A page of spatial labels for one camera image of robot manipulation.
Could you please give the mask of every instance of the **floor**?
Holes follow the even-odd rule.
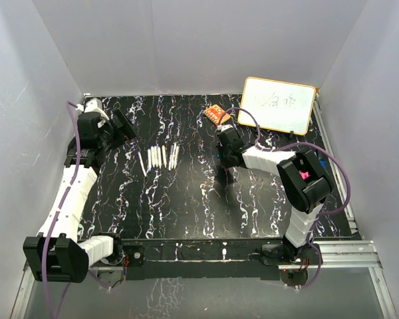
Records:
[[[135,96],[100,98],[109,110],[121,107],[138,127],[138,137],[113,151],[102,166],[90,192],[79,228],[79,237],[100,231],[119,233],[123,239],[237,239],[282,237],[291,206],[281,180],[269,173],[217,168],[217,136],[203,111],[218,104],[239,106],[240,94],[193,96]],[[255,129],[235,124],[244,142],[255,139]],[[304,137],[264,131],[261,143],[279,147],[307,141],[323,146],[312,116]],[[144,177],[147,149],[172,143],[180,145],[175,170],[153,169]],[[340,205],[334,192],[324,209]],[[321,217],[318,237],[350,237],[344,214]]]
[[[65,283],[51,285],[57,305]],[[44,289],[35,282],[25,319],[47,318]],[[159,278],[126,281],[111,292],[90,276],[71,284],[59,318],[362,319],[383,318],[367,268],[324,268],[296,293],[258,278]]]

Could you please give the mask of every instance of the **white enclosure wall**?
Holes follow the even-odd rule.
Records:
[[[136,95],[321,86],[366,0],[33,2],[83,92]]]
[[[26,236],[50,210],[82,97],[30,0],[0,0],[0,318],[21,281]]]
[[[369,1],[321,88],[361,233],[375,241],[399,314],[399,1]]]

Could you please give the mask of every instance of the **metal profile rail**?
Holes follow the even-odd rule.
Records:
[[[323,257],[322,268],[380,268],[380,259],[373,241],[316,241]],[[298,266],[280,266],[295,269]]]

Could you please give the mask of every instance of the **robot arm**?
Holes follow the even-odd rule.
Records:
[[[263,152],[246,145],[232,125],[218,129],[217,149],[224,168],[241,166],[260,169],[281,177],[293,206],[289,227],[283,238],[284,251],[294,261],[305,249],[313,226],[334,183],[312,150]]]
[[[106,154],[136,136],[131,123],[115,109],[110,118],[98,99],[92,99],[84,108],[78,105],[77,127],[80,136],[80,165],[76,180],[70,188],[53,228],[47,254],[47,280],[82,282],[88,268],[114,253],[114,238],[93,236],[77,244],[78,225],[88,194],[97,180],[97,174]],[[25,239],[23,250],[36,280],[42,280],[41,252],[45,237],[52,225],[55,212],[70,185],[76,167],[75,139],[69,146],[62,181],[48,217],[36,237]]]

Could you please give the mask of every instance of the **purple wire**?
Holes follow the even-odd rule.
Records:
[[[58,308],[57,308],[56,311],[55,311],[55,318],[58,318],[58,317],[59,317],[59,312],[61,312],[62,303],[64,302],[65,295],[67,294],[67,291],[68,291],[70,285],[71,285],[70,282],[69,282],[68,284],[66,284],[64,290],[62,291],[61,300],[59,301]]]
[[[72,125],[74,126],[77,155],[76,155],[76,161],[75,161],[74,175],[72,175],[72,178],[70,181],[70,186],[73,185],[73,183],[75,182],[75,179],[77,177],[78,167],[80,166],[80,155],[81,155],[80,135],[78,134],[77,121],[76,121],[74,114],[72,113],[71,106],[75,107],[75,108],[77,107],[75,104],[67,101],[66,102],[66,110],[68,111],[69,116],[71,118]],[[43,287],[45,289],[47,309],[49,311],[49,317],[51,319],[55,319],[55,315],[53,314],[53,303],[52,303],[51,290],[49,287],[49,283],[47,282],[47,251],[48,251],[48,247],[49,247],[49,243],[51,240],[53,229],[55,228],[56,222],[59,217],[59,212],[61,211],[62,206],[64,205],[64,202],[65,202],[65,199],[67,198],[68,193],[71,189],[70,186],[68,186],[66,188],[66,190],[61,198],[61,201],[59,202],[58,210],[56,211],[55,216],[53,217],[51,226],[47,232],[47,236],[45,239],[45,245],[43,246],[43,253],[41,255],[41,274],[42,274],[42,280],[43,280]]]
[[[310,279],[310,281],[309,281],[308,283],[306,283],[305,285],[303,285],[303,288],[306,288],[306,287],[310,286],[312,283],[314,283],[314,282],[316,281],[316,279],[318,278],[318,275],[319,275],[319,273],[320,273],[320,271],[321,271],[321,264],[322,264],[322,253],[321,253],[320,250],[319,250],[314,244],[312,244],[312,242],[311,242],[311,237],[312,237],[312,234],[313,234],[313,229],[315,229],[315,227],[316,227],[316,225],[317,225],[317,223],[318,223],[319,217],[320,217],[321,215],[335,215],[335,214],[341,213],[341,212],[344,211],[344,209],[347,207],[348,202],[350,201],[350,192],[351,192],[351,189],[350,189],[350,181],[349,181],[349,179],[348,179],[348,177],[347,177],[347,173],[346,173],[346,171],[344,170],[343,166],[341,166],[340,162],[339,162],[332,154],[329,154],[329,153],[328,153],[326,150],[324,150],[323,148],[320,148],[319,146],[316,146],[316,145],[314,145],[314,144],[312,144],[312,143],[308,143],[308,142],[297,142],[297,143],[292,143],[292,144],[283,146],[283,147],[281,147],[281,148],[276,148],[276,149],[273,149],[273,148],[266,148],[265,146],[260,145],[260,143],[259,143],[259,140],[260,140],[260,137],[261,137],[261,134],[260,134],[260,125],[257,123],[257,121],[256,121],[256,119],[254,118],[254,116],[253,116],[250,112],[248,112],[247,110],[244,110],[243,108],[228,108],[228,109],[220,116],[220,119],[219,119],[219,122],[218,122],[217,125],[220,125],[220,122],[221,122],[222,118],[223,118],[229,111],[231,111],[231,110],[239,110],[239,111],[245,112],[245,113],[247,113],[248,115],[250,115],[251,119],[253,120],[253,122],[254,122],[254,124],[255,124],[255,126],[256,126],[256,128],[257,128],[257,137],[256,137],[256,139],[254,140],[254,145],[255,145],[255,147],[258,148],[259,150],[261,150],[261,151],[263,151],[263,152],[275,152],[275,151],[285,151],[285,150],[289,150],[289,149],[294,148],[294,147],[296,147],[296,146],[308,146],[308,147],[310,147],[310,148],[313,148],[313,149],[315,149],[315,150],[320,151],[321,153],[323,153],[324,155],[326,155],[329,159],[331,159],[331,160],[335,163],[335,165],[337,165],[337,167],[340,169],[340,171],[341,171],[341,173],[342,173],[342,175],[343,175],[344,182],[346,183],[346,198],[345,198],[345,200],[344,200],[344,203],[343,203],[339,208],[335,209],[334,211],[327,211],[327,212],[321,212],[321,213],[319,213],[319,214],[317,215],[317,219],[316,219],[316,221],[313,223],[313,225],[312,225],[312,227],[311,227],[311,231],[310,231],[310,233],[308,234],[307,239],[306,239],[307,244],[308,244],[314,251],[317,252],[318,258],[319,258],[318,269],[317,269],[315,275],[313,276],[312,279]]]

